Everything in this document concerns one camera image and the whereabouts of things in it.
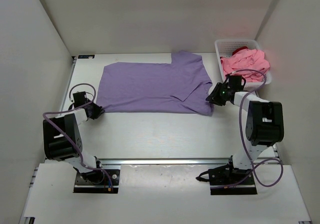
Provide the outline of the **purple t shirt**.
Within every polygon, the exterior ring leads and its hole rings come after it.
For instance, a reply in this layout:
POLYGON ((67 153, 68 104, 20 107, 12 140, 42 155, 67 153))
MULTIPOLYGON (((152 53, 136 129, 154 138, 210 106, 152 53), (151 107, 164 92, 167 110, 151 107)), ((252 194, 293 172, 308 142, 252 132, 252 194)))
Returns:
POLYGON ((171 54, 171 63, 117 62, 103 69, 96 103, 107 113, 161 112, 211 116, 212 81, 201 55, 171 54))

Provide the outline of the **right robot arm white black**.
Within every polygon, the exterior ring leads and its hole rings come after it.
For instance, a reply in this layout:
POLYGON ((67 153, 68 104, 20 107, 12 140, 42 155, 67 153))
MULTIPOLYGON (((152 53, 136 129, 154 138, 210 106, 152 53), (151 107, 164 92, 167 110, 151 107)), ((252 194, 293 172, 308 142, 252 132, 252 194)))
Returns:
POLYGON ((267 162, 256 164, 260 154, 284 138, 282 104, 257 97, 245 90, 246 80, 235 72, 227 74, 225 81, 217 83, 206 101, 224 106, 227 102, 239 107, 238 120, 242 149, 232 155, 228 163, 209 169, 196 177, 209 182, 214 189, 235 188, 258 180, 256 169, 267 162))

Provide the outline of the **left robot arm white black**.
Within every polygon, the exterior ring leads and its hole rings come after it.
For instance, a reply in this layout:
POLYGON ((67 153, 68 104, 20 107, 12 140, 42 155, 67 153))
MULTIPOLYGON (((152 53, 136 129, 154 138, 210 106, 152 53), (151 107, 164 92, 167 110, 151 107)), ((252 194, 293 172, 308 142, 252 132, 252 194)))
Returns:
POLYGON ((49 160, 70 164, 84 180, 101 184, 107 180, 100 160, 83 148, 79 125, 96 120, 104 109, 87 97, 87 92, 73 94, 71 105, 57 117, 43 121, 43 143, 45 156, 49 160))

